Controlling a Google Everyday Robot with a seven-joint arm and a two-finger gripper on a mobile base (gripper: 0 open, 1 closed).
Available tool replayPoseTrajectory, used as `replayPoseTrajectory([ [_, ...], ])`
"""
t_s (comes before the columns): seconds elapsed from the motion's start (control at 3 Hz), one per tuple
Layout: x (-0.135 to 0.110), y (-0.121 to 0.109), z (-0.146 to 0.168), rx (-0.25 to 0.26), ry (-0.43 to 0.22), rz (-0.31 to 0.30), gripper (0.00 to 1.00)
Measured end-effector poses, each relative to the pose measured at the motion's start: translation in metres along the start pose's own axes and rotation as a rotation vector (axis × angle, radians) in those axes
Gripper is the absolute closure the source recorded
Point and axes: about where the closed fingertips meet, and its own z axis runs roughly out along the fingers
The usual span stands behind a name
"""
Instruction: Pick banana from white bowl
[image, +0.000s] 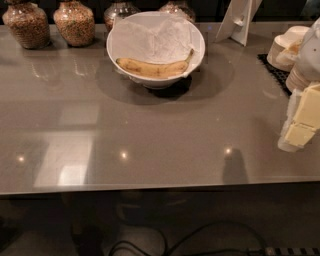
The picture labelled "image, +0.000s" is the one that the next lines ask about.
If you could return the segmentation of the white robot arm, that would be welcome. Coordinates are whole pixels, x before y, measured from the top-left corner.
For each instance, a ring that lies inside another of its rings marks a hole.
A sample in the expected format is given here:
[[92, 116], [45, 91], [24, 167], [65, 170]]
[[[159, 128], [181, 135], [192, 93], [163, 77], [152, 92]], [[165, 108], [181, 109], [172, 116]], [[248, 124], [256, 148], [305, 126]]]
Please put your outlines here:
[[320, 130], [320, 18], [304, 35], [286, 86], [291, 96], [278, 148], [296, 152]]

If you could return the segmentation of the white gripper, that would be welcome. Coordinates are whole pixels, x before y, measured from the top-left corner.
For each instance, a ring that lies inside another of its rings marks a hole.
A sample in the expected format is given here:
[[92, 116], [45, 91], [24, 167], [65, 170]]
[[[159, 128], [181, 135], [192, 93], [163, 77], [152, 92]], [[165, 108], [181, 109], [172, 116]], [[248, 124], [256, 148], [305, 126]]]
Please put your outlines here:
[[289, 98], [286, 116], [278, 148], [285, 152], [296, 152], [320, 128], [320, 84], [311, 83], [303, 92], [294, 89]]

